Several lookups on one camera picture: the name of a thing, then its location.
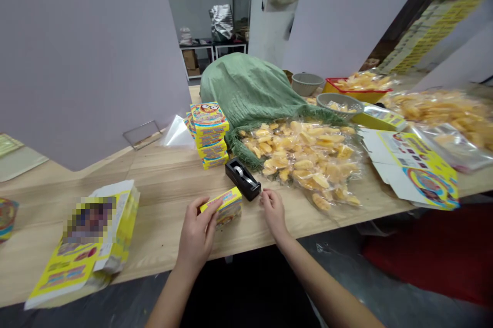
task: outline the green sack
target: green sack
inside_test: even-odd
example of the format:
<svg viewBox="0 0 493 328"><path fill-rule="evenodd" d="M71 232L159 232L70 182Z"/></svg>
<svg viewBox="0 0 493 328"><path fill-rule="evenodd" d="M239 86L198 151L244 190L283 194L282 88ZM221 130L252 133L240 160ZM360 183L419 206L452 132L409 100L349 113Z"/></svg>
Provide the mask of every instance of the green sack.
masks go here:
<svg viewBox="0 0 493 328"><path fill-rule="evenodd" d="M230 123L226 143L252 170L261 170L263 160L242 144L241 130L250 131L262 123L283 118L312 118L333 126L348 125L331 111L308 105L293 91L277 66L239 52L223 56L205 69L200 96L204 103L219 103Z"/></svg>

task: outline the gray colander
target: gray colander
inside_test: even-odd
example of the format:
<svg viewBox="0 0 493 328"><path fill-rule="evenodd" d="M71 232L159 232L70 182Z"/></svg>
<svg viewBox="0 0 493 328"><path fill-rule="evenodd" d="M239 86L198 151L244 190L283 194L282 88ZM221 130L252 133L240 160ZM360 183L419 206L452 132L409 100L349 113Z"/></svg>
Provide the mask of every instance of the gray colander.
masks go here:
<svg viewBox="0 0 493 328"><path fill-rule="evenodd" d="M341 112L337 110L333 110L328 107L329 103L333 101L340 105L348 105L348 110L356 110L356 112ZM354 99L353 97L349 97L339 93L321 93L317 96L317 106L324 107L334 114L339 116L344 121L349 121L356 114L362 113L365 109L363 103Z"/></svg>
<svg viewBox="0 0 493 328"><path fill-rule="evenodd" d="M293 90L304 97L312 95L318 87L325 83L325 79L308 73L294 74L291 80L293 81Z"/></svg>

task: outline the yellow basket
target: yellow basket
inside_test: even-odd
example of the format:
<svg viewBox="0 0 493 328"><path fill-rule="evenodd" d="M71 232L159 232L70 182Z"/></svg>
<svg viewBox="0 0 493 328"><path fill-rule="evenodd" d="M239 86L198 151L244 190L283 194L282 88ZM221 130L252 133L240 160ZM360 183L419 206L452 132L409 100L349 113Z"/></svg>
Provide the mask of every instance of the yellow basket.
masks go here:
<svg viewBox="0 0 493 328"><path fill-rule="evenodd" d="M393 91L393 89L382 89L382 90L363 90L363 91L346 91L338 88L334 85L338 80L347 78L326 78L326 83L322 93L339 93L344 94L349 97L353 97L361 102L368 102L371 104L377 103L387 92Z"/></svg>

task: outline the pixelated image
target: pixelated image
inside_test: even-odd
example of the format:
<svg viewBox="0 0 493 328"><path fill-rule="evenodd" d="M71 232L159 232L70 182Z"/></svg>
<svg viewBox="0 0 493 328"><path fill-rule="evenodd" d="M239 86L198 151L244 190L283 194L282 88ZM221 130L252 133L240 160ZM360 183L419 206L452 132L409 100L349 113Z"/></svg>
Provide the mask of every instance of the pixelated image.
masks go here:
<svg viewBox="0 0 493 328"><path fill-rule="evenodd" d="M64 232L64 243L102 242L111 222L112 210L116 207L116 198L93 200L99 202L83 203L82 208L75 210L75 214L68 221L67 231Z"/></svg>

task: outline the silver foil bag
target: silver foil bag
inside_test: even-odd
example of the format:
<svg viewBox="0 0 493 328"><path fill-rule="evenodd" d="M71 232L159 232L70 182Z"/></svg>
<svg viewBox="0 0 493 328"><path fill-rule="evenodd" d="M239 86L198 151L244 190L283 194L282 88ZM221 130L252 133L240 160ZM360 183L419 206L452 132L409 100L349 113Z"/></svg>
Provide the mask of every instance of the silver foil bag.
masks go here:
<svg viewBox="0 0 493 328"><path fill-rule="evenodd" d="M215 5L209 10L209 16L212 22L212 40L214 42L229 41L234 34L231 6Z"/></svg>

